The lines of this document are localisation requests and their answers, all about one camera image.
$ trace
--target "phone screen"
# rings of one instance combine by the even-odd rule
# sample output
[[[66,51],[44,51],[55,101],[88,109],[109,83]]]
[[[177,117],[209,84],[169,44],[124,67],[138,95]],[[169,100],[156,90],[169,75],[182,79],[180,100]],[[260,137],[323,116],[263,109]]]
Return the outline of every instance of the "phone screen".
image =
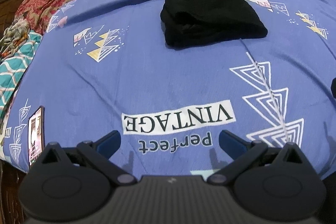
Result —
[[[28,155],[31,166],[44,148],[44,108],[39,107],[29,118],[28,124]]]

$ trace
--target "crumpled scarf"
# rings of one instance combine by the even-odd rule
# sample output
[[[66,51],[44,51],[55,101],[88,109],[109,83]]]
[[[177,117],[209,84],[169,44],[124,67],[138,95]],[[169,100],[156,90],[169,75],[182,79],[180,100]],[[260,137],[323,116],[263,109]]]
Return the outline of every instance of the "crumpled scarf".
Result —
[[[23,16],[13,21],[4,31],[3,38],[0,40],[0,63],[17,52],[27,41],[29,32],[29,23]]]

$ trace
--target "blue bedsheet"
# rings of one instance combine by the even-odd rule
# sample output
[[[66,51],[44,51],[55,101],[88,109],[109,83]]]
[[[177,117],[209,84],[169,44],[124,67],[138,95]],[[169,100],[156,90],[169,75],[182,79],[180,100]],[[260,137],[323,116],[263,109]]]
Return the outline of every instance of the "blue bedsheet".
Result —
[[[4,154],[28,170],[28,117],[75,146],[112,130],[111,161],[144,174],[207,177],[232,161],[227,129],[283,146],[285,129],[321,177],[336,170],[335,0],[246,0],[263,39],[166,47],[164,0],[76,0],[53,16],[9,115]]]

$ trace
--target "bed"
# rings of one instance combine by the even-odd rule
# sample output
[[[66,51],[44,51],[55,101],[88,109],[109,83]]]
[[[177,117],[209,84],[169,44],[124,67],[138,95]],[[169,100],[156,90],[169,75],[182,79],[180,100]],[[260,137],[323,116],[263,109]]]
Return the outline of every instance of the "bed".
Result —
[[[3,29],[32,1],[3,0]],[[138,178],[208,177],[231,162],[216,146],[221,129],[278,147],[286,130],[330,183],[336,0],[246,0],[269,30],[265,39],[179,51],[164,43],[164,0],[52,1],[45,14],[26,16],[27,41],[35,41],[21,49],[29,68],[20,67],[3,108],[4,223],[24,220],[14,196],[29,171],[27,119],[40,105],[46,143],[75,146],[118,130],[122,147],[110,160]]]

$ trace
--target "pink print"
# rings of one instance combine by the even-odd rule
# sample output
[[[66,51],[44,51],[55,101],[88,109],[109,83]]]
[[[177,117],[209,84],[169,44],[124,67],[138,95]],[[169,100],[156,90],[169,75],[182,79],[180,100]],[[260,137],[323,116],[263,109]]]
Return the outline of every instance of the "pink print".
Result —
[[[60,21],[57,23],[57,26],[63,28],[64,24],[67,23],[67,19],[68,19],[68,16],[61,18]]]

